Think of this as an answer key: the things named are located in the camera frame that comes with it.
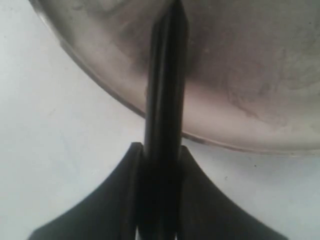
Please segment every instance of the stainless steel surface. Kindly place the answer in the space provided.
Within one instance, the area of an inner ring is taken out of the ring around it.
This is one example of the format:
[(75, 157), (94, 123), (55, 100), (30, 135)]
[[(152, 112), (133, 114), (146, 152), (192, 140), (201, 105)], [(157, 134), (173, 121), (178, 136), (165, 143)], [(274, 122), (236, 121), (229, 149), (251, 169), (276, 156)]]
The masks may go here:
[[(151, 25), (165, 2), (31, 0), (72, 58), (140, 114)], [(183, 2), (184, 132), (241, 151), (320, 153), (320, 1)]]

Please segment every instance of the metal bowl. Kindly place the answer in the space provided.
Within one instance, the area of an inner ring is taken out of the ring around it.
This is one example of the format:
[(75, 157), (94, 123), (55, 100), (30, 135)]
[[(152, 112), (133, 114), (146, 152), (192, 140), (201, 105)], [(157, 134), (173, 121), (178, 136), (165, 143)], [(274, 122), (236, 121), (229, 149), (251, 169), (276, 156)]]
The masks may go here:
[[(30, 1), (67, 53), (143, 115), (151, 26), (167, 1)], [(183, 3), (185, 135), (240, 151), (320, 153), (320, 1)]]

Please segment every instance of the curved metal edge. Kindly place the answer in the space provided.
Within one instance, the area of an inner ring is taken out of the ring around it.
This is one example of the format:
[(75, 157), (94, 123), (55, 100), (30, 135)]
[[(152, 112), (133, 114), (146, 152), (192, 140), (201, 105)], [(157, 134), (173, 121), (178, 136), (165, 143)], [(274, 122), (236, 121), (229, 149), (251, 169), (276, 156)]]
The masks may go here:
[[(55, 25), (50, 20), (49, 16), (46, 14), (44, 8), (42, 7), (40, 0), (29, 0), (31, 6), (33, 7), (36, 14), (40, 17), (43, 23), (47, 26), (47, 28), (52, 32), (52, 34), (57, 39), (59, 45), (63, 48), (63, 50), (69, 55), (69, 57), (94, 81), (100, 86), (104, 91), (106, 91), (111, 97), (116, 99), (119, 103), (136, 113), (142, 118), (145, 118), (146, 114), (139, 108), (137, 108), (132, 103), (126, 101), (122, 96), (120, 96), (116, 91), (112, 90), (112, 88), (101, 81), (101, 77), (94, 74), (94, 71), (88, 67), (85, 61), (77, 55), (77, 53), (73, 50), (73, 48), (68, 44), (68, 42), (63, 38), (63, 36), (56, 29)], [(320, 149), (314, 150), (297, 150), (297, 151), (272, 151), (272, 150), (263, 150), (263, 149), (251, 149), (251, 148), (240, 148), (234, 145), (227, 145), (222, 142), (213, 141), (210, 139), (206, 139), (189, 132), (184, 131), (182, 133), (182, 137), (193, 142), (221, 147), (235, 152), (241, 153), (252, 153), (252, 154), (260, 154), (267, 156), (280, 156), (280, 157), (305, 157), (305, 156), (320, 156)]]

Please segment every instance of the white background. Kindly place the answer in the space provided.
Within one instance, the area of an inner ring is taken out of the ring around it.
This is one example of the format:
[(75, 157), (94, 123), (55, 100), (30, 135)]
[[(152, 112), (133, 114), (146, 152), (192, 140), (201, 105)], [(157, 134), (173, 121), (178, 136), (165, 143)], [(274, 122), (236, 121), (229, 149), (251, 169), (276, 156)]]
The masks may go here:
[[(0, 0), (0, 240), (24, 240), (81, 201), (143, 134), (144, 120), (79, 69), (27, 0)], [(184, 144), (250, 214), (290, 239), (320, 239), (320, 158)]]

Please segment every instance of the white surface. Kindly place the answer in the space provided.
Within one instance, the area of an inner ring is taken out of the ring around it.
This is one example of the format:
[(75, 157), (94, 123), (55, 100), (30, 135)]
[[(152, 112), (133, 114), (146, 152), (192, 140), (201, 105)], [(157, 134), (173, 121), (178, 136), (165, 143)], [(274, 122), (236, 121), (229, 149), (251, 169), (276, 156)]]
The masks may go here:
[[(0, 0), (0, 239), (24, 240), (94, 190), (144, 121), (89, 79), (26, 0)], [(292, 240), (320, 239), (320, 159), (184, 141), (238, 205)]]

